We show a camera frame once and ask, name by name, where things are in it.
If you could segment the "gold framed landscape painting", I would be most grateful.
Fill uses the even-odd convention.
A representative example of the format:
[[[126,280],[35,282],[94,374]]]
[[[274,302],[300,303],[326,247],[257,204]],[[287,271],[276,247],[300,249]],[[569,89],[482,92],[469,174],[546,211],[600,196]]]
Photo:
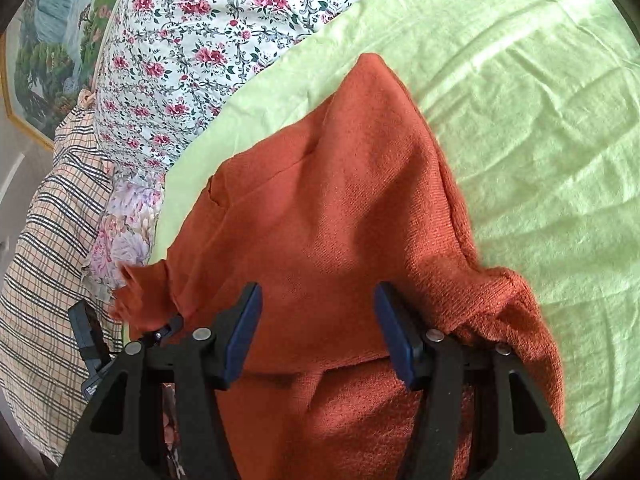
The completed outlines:
[[[50,148],[54,130],[93,85],[117,0],[24,0],[1,38],[6,114]]]

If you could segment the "white floral rose duvet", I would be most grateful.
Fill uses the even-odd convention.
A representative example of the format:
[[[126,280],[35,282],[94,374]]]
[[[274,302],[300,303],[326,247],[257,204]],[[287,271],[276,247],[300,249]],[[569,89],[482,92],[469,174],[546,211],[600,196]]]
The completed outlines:
[[[113,174],[163,177],[250,78],[358,0],[120,0],[96,74]]]

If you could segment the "rust orange knit sweater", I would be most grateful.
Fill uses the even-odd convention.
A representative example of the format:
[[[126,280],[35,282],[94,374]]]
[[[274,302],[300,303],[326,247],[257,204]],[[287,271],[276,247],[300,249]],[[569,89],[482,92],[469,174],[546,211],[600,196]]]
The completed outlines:
[[[469,216],[433,133],[375,54],[296,124],[224,162],[163,260],[125,266],[113,313],[133,333],[180,314],[205,326],[262,286],[241,378],[219,396],[245,479],[391,479],[418,398],[375,317],[392,283],[429,326],[504,341],[553,414],[558,348],[524,278],[478,262]]]

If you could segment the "beige plaid pillow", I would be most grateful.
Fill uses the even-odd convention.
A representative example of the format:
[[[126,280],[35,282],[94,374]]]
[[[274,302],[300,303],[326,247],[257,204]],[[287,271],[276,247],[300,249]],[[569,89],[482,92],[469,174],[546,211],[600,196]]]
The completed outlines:
[[[68,309],[86,300],[110,349],[122,348],[122,326],[84,281],[112,192],[88,99],[83,93],[55,130],[52,168],[32,196],[1,287],[1,391],[26,440],[53,463],[86,405],[88,373]]]

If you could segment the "light green bed sheet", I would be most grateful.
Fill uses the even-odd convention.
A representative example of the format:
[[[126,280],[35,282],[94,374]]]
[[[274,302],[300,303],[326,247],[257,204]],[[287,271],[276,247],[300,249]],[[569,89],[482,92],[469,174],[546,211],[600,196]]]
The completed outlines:
[[[639,405],[639,45],[612,0],[359,0],[224,104],[166,179],[162,258],[208,177],[296,122],[364,52],[409,89],[480,258],[532,285],[567,441],[603,477]]]

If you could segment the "lilac floral pillowcase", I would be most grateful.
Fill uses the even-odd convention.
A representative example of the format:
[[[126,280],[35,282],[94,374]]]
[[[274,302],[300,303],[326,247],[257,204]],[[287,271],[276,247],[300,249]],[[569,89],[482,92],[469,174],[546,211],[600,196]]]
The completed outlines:
[[[98,232],[82,266],[82,282],[93,297],[109,302],[125,285],[124,264],[144,266],[155,242],[164,203],[164,177],[118,177],[98,223]]]

